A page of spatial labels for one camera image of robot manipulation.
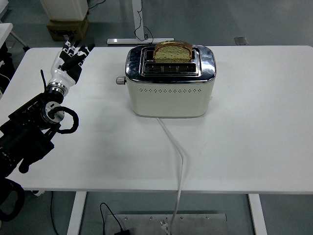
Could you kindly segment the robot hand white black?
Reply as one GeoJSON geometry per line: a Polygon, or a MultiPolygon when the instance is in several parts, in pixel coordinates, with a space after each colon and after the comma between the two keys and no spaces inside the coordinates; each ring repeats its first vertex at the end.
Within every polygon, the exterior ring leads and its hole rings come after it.
{"type": "Polygon", "coordinates": [[[68,90],[78,82],[83,63],[95,47],[95,44],[90,44],[82,45],[78,49],[80,41],[73,42],[73,40],[72,35],[57,53],[50,70],[51,79],[48,82],[49,84],[60,83],[68,90]]]}

